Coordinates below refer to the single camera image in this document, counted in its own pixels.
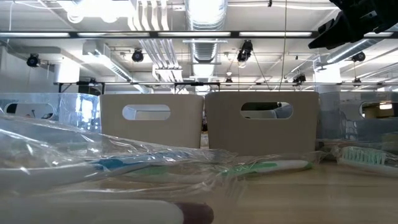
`ceiling light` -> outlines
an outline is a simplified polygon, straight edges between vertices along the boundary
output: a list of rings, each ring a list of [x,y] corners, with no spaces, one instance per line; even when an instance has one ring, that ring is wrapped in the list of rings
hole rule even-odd
[[[87,38],[125,38],[125,37],[149,37],[148,32],[79,32],[79,37]]]
[[[365,34],[365,37],[390,37],[393,35],[393,32],[381,32],[379,34],[374,33],[374,32],[370,32]]]
[[[228,40],[183,40],[184,44],[225,44]]]
[[[310,37],[312,32],[240,32],[240,37]]]
[[[380,110],[390,110],[392,109],[392,104],[380,104]]]
[[[159,37],[229,37],[230,32],[159,32]]]
[[[70,37],[67,32],[0,32],[1,38]]]
[[[125,82],[125,83],[120,83],[120,82],[109,82],[106,83],[106,85],[131,85],[129,82]]]

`black object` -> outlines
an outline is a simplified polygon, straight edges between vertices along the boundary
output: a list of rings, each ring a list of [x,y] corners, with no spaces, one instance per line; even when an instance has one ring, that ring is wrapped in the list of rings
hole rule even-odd
[[[360,78],[355,78],[353,83],[362,83]]]
[[[351,60],[353,62],[363,62],[366,59],[366,55],[364,52],[360,52],[354,56],[351,57]]]
[[[280,108],[281,106],[277,102],[251,102],[243,104],[241,111],[267,111]]]
[[[30,57],[27,59],[26,64],[29,67],[37,68],[40,66],[40,59],[38,54],[30,54]]]
[[[17,103],[11,103],[6,110],[7,114],[15,114],[15,112],[17,111]]]
[[[142,62],[144,60],[144,55],[142,54],[142,49],[135,49],[134,53],[132,54],[131,59],[134,62]]]
[[[334,49],[357,42],[368,32],[380,33],[398,23],[398,0],[330,0],[341,9],[336,19],[318,28],[308,47]]]
[[[227,78],[227,79],[225,80],[225,82],[226,82],[226,83],[232,83],[233,81],[232,81],[232,78]]]
[[[252,51],[253,51],[253,44],[251,43],[251,40],[244,40],[243,46],[238,53],[238,61],[245,62],[249,60]]]
[[[293,78],[294,83],[303,83],[305,81],[307,81],[307,79],[305,78],[304,74],[297,75],[295,78]]]

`clear plastic container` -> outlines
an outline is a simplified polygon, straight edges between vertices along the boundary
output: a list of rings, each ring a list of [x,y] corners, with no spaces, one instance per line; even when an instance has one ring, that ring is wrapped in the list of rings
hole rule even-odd
[[[321,112],[317,128],[318,148],[326,151],[335,145],[362,146],[398,153],[398,118],[368,118],[363,106],[368,103],[398,103],[394,92],[334,92],[320,95]]]
[[[80,93],[0,93],[0,110],[8,115],[59,121],[101,133],[100,99]]]

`ceiling beam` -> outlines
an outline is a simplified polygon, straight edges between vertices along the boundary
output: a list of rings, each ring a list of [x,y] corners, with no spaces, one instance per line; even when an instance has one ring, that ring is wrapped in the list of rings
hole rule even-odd
[[[317,31],[2,31],[0,39],[315,39]],[[398,32],[369,34],[365,39],[398,39]]]

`track light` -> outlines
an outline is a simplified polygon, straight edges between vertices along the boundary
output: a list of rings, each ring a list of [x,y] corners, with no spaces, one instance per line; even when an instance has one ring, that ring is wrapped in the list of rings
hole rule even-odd
[[[26,61],[27,66],[31,68],[37,68],[40,66],[41,61],[38,54],[30,54],[30,57]]]

